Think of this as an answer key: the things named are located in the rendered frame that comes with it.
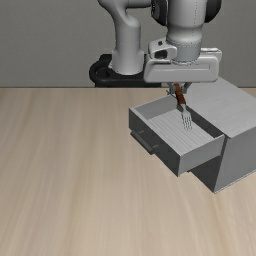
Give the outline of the brown-handled silver fork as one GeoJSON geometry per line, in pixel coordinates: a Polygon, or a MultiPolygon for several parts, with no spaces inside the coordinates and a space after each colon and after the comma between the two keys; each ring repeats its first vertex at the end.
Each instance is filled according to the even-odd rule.
{"type": "Polygon", "coordinates": [[[191,113],[186,108],[186,101],[185,101],[183,92],[178,83],[175,83],[174,87],[175,87],[175,95],[176,95],[178,104],[182,108],[182,121],[183,121],[184,129],[191,130],[192,129],[192,117],[191,117],[191,113]]]}

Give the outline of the grey cabinet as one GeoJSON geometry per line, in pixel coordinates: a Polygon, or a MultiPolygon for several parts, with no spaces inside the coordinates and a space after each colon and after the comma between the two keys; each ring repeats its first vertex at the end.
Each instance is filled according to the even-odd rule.
{"type": "Polygon", "coordinates": [[[256,98],[219,78],[193,83],[185,96],[193,117],[225,135],[219,156],[190,170],[218,193],[256,170],[256,98]]]}

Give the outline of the grey open drawer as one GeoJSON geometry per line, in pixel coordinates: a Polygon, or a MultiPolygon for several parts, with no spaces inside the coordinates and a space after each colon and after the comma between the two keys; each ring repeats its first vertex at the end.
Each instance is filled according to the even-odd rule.
{"type": "Polygon", "coordinates": [[[129,109],[131,135],[155,154],[176,176],[221,154],[225,136],[208,121],[192,113],[192,129],[183,125],[181,107],[173,96],[129,109]]]}

